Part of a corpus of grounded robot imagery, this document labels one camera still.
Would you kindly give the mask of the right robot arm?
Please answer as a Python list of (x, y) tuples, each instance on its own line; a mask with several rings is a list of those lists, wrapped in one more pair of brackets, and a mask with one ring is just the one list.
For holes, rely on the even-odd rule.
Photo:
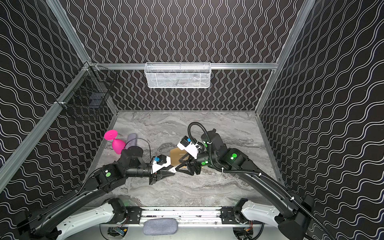
[(260, 205), (241, 199), (236, 207), (239, 222), (257, 221), (276, 227), (289, 240), (308, 239), (310, 223), (316, 223), (330, 239), (331, 231), (312, 212), (314, 199), (292, 193), (282, 184), (263, 172), (246, 154), (236, 148), (228, 148), (216, 130), (205, 132), (197, 141), (184, 136), (177, 147), (186, 151), (186, 158), (176, 170), (189, 175), (198, 175), (203, 166), (223, 175), (232, 175), (244, 181), (263, 195), (271, 205)]

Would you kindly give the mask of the brown manila envelope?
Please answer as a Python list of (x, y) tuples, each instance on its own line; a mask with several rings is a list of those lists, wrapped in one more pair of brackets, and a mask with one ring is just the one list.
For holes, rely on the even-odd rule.
[(177, 167), (183, 161), (189, 158), (189, 153), (185, 150), (180, 150), (179, 148), (170, 150), (171, 166)]

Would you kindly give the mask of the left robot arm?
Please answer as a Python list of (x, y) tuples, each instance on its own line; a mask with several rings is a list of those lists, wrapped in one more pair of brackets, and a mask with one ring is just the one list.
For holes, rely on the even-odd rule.
[(101, 207), (78, 213), (82, 207), (124, 185), (128, 178), (148, 178), (152, 185), (174, 175), (171, 158), (154, 157), (143, 160), (144, 151), (131, 146), (121, 152), (118, 161), (96, 169), (90, 177), (57, 203), (43, 210), (27, 213), (17, 225), (20, 240), (64, 240), (98, 224), (124, 224), (129, 220), (126, 207), (119, 198), (108, 200)]

